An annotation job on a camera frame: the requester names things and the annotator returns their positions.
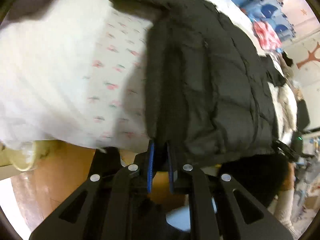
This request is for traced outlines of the black puffer jacket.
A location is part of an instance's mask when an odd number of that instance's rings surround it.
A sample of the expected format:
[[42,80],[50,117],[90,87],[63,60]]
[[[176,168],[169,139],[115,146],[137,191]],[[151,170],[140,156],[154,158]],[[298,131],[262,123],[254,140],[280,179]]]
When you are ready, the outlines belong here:
[[211,166],[281,147],[269,56],[205,0],[118,0],[160,10],[146,43],[145,120],[157,146]]

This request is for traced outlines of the cherry print bed sheet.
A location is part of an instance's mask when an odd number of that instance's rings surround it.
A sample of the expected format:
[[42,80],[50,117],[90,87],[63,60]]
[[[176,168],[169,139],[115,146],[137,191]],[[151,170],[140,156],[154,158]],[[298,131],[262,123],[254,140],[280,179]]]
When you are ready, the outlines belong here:
[[1,142],[143,152],[146,36],[138,3],[53,0],[1,28]]

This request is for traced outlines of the pink checked cloth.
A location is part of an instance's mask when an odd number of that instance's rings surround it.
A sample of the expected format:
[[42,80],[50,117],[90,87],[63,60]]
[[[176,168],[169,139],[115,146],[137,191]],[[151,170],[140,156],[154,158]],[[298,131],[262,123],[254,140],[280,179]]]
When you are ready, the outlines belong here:
[[283,52],[281,48],[281,41],[268,22],[254,21],[253,30],[262,50],[275,51],[277,53]]

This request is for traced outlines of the whale print blue curtain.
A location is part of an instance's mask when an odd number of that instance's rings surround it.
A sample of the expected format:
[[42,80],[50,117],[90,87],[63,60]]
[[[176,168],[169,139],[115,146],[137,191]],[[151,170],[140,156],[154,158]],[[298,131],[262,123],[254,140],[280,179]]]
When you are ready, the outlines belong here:
[[231,0],[253,22],[267,22],[274,29],[281,42],[296,36],[293,24],[289,22],[283,6],[284,0]]

